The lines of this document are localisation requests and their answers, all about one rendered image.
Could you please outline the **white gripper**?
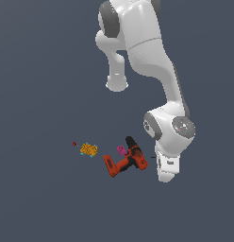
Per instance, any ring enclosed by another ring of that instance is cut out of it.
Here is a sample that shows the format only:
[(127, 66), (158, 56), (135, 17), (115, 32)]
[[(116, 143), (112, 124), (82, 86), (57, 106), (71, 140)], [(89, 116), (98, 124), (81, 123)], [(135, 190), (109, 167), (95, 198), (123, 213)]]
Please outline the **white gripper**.
[(176, 174), (179, 173), (179, 159), (177, 157), (166, 156), (159, 147), (159, 143), (155, 144), (155, 153), (157, 155), (157, 172), (160, 182), (170, 182)]

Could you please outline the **red and black power drill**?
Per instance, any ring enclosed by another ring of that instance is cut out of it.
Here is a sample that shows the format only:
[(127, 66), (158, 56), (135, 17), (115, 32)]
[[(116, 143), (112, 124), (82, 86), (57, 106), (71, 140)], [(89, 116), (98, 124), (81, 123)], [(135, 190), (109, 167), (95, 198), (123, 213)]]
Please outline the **red and black power drill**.
[(128, 151), (123, 160), (118, 164), (115, 164), (109, 155), (104, 155), (105, 164), (112, 178), (114, 178), (120, 172), (127, 170), (132, 165), (140, 170), (144, 170), (148, 166), (140, 147), (137, 145), (134, 139), (131, 136), (127, 136), (125, 140), (128, 145)]

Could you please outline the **orange patterned box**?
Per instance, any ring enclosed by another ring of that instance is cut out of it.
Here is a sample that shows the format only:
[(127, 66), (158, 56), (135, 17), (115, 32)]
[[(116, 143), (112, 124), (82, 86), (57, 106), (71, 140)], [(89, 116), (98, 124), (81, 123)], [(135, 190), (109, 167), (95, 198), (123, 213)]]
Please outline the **orange patterned box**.
[(94, 157), (97, 154), (97, 146), (90, 144), (83, 144), (80, 149), (81, 155), (89, 155), (90, 157)]

